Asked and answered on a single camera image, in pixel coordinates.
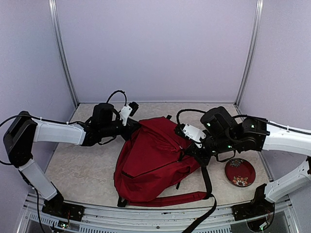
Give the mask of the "red student backpack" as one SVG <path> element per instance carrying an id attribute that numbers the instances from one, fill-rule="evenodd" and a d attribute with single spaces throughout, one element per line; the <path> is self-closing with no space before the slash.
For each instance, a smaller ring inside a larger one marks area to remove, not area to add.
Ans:
<path id="1" fill-rule="evenodd" d="M 127 205 L 165 207 L 214 197 L 207 167 L 186 155 L 189 141 L 174 132 L 171 116 L 140 120 L 140 128 L 125 141 L 114 172 L 118 207 Z M 205 191 L 168 197 L 159 195 L 179 185 L 188 175 L 201 169 Z"/>

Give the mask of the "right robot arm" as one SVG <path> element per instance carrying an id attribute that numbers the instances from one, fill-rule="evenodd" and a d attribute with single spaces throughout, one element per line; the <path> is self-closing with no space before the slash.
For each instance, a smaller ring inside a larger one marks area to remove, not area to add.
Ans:
<path id="1" fill-rule="evenodd" d="M 256 189 L 258 197 L 251 201 L 248 210 L 258 216 L 268 203 L 274 203 L 281 197 L 296 191 L 311 181 L 311 132 L 309 130 L 280 125 L 265 118 L 241 115 L 232 116 L 224 107 L 212 108 L 202 112 L 200 119 L 205 130 L 190 124 L 178 122 L 175 133 L 191 141 L 188 150 L 191 156 L 203 167 L 211 156 L 233 151 L 279 150 L 307 156 L 297 168 Z"/>

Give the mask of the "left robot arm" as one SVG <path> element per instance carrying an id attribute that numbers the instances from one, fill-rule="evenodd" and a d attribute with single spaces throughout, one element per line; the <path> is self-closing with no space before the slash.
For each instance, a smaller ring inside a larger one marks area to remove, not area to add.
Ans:
<path id="1" fill-rule="evenodd" d="M 131 117 L 138 110 L 136 102 L 127 103 L 117 110 L 109 101 L 94 106 L 92 116 L 86 120 L 60 122 L 32 116 L 27 111 L 9 117 L 3 123 L 12 120 L 13 123 L 3 136 L 8 162 L 3 165 L 14 166 L 24 178 L 44 199 L 44 205 L 58 216 L 68 211 L 62 194 L 48 180 L 45 173 L 34 161 L 32 147 L 37 142 L 66 143 L 82 147 L 92 147 L 96 144 L 105 145 L 121 136 L 128 140 L 139 123 Z"/>

